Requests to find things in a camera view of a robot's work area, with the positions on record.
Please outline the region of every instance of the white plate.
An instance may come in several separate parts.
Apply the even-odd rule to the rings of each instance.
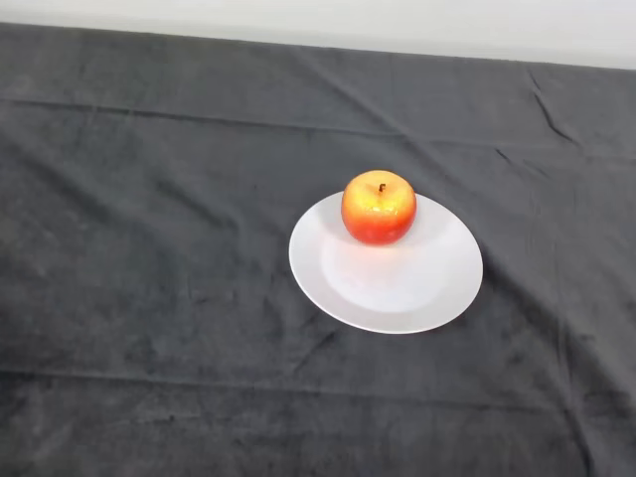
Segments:
[[[298,221],[291,270],[305,294],[348,325],[378,333],[442,326],[473,301],[483,274],[475,237],[448,209],[417,195],[417,215],[396,243],[365,245],[342,222],[342,192]]]

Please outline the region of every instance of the white wall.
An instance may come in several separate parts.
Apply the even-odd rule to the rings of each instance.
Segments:
[[[0,21],[636,69],[636,0],[0,0]]]

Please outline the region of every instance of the plate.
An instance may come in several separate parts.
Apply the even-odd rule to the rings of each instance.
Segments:
[[[418,333],[459,316],[483,275],[479,246],[445,207],[417,195],[408,233],[366,245],[342,222],[342,192],[309,209],[289,240],[291,270],[316,306],[348,325],[377,333]]]

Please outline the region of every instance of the apple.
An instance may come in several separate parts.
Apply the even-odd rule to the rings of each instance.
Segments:
[[[415,220],[417,200],[410,184],[389,171],[355,177],[342,196],[342,220],[349,234],[363,243],[393,243]]]

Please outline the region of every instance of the red apple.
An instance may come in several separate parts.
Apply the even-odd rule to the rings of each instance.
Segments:
[[[415,220],[413,187],[389,171],[355,177],[342,196],[342,220],[359,241],[384,245],[400,239]]]

